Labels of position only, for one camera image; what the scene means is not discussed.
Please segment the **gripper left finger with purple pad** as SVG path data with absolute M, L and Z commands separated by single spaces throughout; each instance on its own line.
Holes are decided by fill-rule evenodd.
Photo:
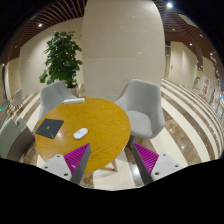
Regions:
M 42 169 L 79 185 L 90 155 L 90 144 L 86 144 L 66 155 L 56 154 Z

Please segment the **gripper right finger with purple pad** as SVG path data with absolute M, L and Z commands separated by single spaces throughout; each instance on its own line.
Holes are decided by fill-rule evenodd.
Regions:
M 168 154 L 157 154 L 137 143 L 133 144 L 132 153 L 145 185 L 182 169 Z

